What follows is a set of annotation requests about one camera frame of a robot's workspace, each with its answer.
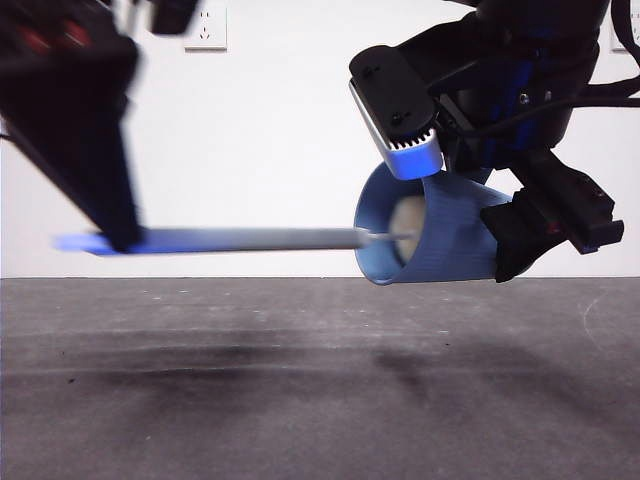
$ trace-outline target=cable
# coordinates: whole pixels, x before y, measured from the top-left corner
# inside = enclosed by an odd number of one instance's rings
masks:
[[[631,0],[613,0],[611,3],[613,27],[620,43],[640,67],[640,45],[636,44],[631,25]],[[602,85],[587,85],[582,97],[630,97],[640,91],[640,75],[634,78]]]
[[[593,97],[593,98],[568,98],[547,103],[533,108],[528,112],[514,115],[501,122],[489,125],[478,130],[462,130],[455,122],[448,122],[443,127],[451,129],[455,135],[464,138],[483,138],[496,136],[517,127],[527,120],[531,120],[539,115],[552,112],[561,108],[587,108],[587,107],[611,107],[611,108],[640,108],[640,98],[616,98],[616,97]]]
[[[632,55],[638,66],[640,66],[640,45],[635,43],[633,28],[631,21],[629,21],[631,17],[631,0],[613,0],[611,4],[611,16],[613,18],[616,35],[620,42]],[[562,108],[640,108],[640,99],[628,98],[639,91],[640,75],[635,78],[608,84],[587,85],[577,97],[549,102],[478,130],[462,130],[452,117],[448,117],[448,121],[442,124],[442,126],[445,129],[453,131],[455,135],[464,138],[497,136],[539,115]],[[442,106],[441,112],[446,112],[446,109],[443,109]]]

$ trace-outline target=wall outlet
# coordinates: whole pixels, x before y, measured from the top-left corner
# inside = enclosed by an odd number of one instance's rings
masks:
[[[200,0],[184,37],[186,51],[227,49],[227,6],[215,0]]]

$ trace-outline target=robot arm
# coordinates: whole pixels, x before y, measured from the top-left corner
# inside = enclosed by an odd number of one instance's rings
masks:
[[[493,169],[518,177],[524,188],[512,202],[479,212],[498,241],[499,282],[566,240],[583,254],[620,242],[624,224],[613,220],[613,200],[550,151],[573,108],[640,106],[628,98],[640,90],[640,77],[589,85],[609,1],[458,3],[476,11],[398,47],[368,49],[351,63],[352,91],[383,140],[391,171],[401,180],[439,171],[437,138],[450,172],[479,183]],[[612,12],[640,64],[630,2],[614,0]]]

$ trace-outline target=concrete floor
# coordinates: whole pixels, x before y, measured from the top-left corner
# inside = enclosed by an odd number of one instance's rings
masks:
[[[5,280],[2,478],[640,478],[640,279]]]

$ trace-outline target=blue paper cup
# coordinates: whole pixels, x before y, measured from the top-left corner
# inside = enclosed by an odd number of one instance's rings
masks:
[[[356,251],[365,277],[377,285],[495,278],[497,242],[480,211],[511,197],[444,171],[420,180],[397,180],[382,164],[364,187],[355,226],[388,232],[398,202],[415,195],[424,195],[426,211],[412,258],[403,262],[393,242],[374,242]]]

